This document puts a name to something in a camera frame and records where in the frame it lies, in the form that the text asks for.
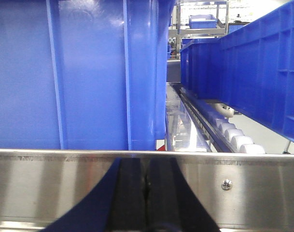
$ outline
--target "screw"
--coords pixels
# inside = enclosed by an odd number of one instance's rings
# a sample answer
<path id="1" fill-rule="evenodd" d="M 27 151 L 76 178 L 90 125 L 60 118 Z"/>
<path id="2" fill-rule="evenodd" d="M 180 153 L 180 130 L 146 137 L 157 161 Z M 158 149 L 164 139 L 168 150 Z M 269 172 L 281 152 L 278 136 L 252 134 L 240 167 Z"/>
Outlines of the screw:
<path id="1" fill-rule="evenodd" d="M 231 190 L 232 187 L 233 187 L 233 183 L 229 180 L 229 179 L 226 179 L 222 182 L 221 184 L 221 187 L 223 190 Z"/>

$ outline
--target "blue storage bin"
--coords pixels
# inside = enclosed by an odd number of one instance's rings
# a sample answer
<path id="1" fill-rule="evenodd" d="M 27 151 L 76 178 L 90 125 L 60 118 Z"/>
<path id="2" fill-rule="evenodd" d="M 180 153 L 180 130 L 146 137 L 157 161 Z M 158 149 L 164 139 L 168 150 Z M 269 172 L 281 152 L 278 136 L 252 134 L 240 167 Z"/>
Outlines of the blue storage bin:
<path id="1" fill-rule="evenodd" d="M 191 29 L 216 28 L 217 19 L 211 14 L 191 15 L 189 25 Z"/>
<path id="2" fill-rule="evenodd" d="M 170 46 L 170 44 L 167 44 L 167 59 L 171 58 L 170 53 L 171 53 L 171 46 Z"/>
<path id="3" fill-rule="evenodd" d="M 186 46 L 186 44 L 188 42 L 190 42 L 193 38 L 188 38 L 188 39 L 182 39 L 181 40 L 181 48 L 183 48 L 184 46 Z"/>
<path id="4" fill-rule="evenodd" d="M 219 39 L 193 39 L 181 50 L 181 83 L 200 99 L 220 96 Z"/>
<path id="5" fill-rule="evenodd" d="M 219 99 L 294 141 L 294 0 L 224 36 L 220 44 L 223 61 L 214 70 L 220 75 Z"/>
<path id="6" fill-rule="evenodd" d="M 246 23 L 246 22 L 241 22 L 241 23 L 229 23 L 228 24 L 228 34 L 242 28 L 243 26 L 247 25 L 249 23 Z"/>
<path id="7" fill-rule="evenodd" d="M 0 0 L 0 148 L 154 150 L 173 4 Z"/>

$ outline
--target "metal shelving rack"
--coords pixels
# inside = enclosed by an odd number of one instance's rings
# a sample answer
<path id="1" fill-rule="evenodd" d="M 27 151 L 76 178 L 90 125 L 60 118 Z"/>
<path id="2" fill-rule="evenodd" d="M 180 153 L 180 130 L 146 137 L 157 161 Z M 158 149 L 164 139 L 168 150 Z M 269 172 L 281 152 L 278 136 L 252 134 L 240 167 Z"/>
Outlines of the metal shelving rack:
<path id="1" fill-rule="evenodd" d="M 225 17 L 225 24 L 222 28 L 211 28 L 211 29 L 181 29 L 181 26 L 185 26 L 181 24 L 181 7 L 184 3 L 195 3 L 200 6 L 208 6 L 208 5 L 216 5 L 216 19 L 219 19 L 219 10 L 220 5 L 226 5 L 226 17 Z M 181 49 L 181 39 L 184 36 L 214 36 L 214 37 L 222 37 L 225 36 L 228 32 L 228 19 L 229 19 L 229 0 L 177 0 L 176 3 L 177 7 L 177 24 L 172 25 L 175 29 L 169 29 L 168 37 L 176 37 L 176 47 L 173 50 L 176 50 L 176 56 L 178 58 L 178 54 L 180 53 Z"/>

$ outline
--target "stainless steel rail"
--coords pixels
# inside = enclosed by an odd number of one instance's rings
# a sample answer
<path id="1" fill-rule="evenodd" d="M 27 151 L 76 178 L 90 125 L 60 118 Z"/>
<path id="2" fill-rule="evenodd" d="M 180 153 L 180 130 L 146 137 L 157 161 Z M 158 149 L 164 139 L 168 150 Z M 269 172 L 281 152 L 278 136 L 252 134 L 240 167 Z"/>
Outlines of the stainless steel rail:
<path id="1" fill-rule="evenodd" d="M 0 232 L 45 227 L 82 199 L 115 157 L 147 163 L 163 156 L 177 159 L 221 228 L 294 231 L 294 155 L 0 149 Z"/>

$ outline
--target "red object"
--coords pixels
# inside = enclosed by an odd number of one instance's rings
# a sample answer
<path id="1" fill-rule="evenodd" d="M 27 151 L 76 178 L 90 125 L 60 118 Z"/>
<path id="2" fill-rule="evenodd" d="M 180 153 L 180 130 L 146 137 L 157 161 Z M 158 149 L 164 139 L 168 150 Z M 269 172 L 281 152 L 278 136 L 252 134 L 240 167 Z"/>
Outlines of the red object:
<path id="1" fill-rule="evenodd" d="M 161 146 L 161 147 L 158 149 L 158 151 L 166 151 L 166 149 L 165 149 L 165 145 Z"/>

